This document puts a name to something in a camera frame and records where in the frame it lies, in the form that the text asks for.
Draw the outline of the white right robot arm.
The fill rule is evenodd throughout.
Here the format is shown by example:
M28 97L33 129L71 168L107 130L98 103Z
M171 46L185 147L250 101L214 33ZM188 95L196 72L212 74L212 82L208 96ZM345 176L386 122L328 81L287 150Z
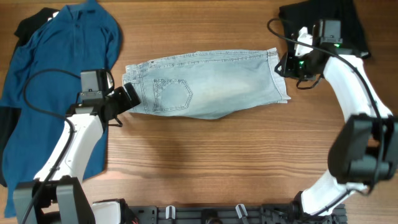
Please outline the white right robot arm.
M334 49L284 54L274 69L284 78L319 75L332 87L345 124L328 153L328 168L290 202L289 220L307 222L331 215L354 194L368 196L397 169L397 117L377 96L363 60Z

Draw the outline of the light blue denim shorts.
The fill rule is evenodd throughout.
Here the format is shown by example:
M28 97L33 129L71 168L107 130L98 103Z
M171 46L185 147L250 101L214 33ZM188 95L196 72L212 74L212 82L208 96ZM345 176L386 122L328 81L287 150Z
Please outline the light blue denim shorts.
M277 49L211 50L126 66L124 84L136 90L133 113L218 119L239 110L286 103Z

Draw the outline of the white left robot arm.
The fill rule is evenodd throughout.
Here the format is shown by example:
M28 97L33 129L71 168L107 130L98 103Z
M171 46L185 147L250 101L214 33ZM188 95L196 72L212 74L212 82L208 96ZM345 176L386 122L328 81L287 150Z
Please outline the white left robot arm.
M90 204L81 182L94 147L109 121L137 105L131 84L89 89L63 119L63 132L43 168L14 191L19 223L126 223L135 219L123 199Z

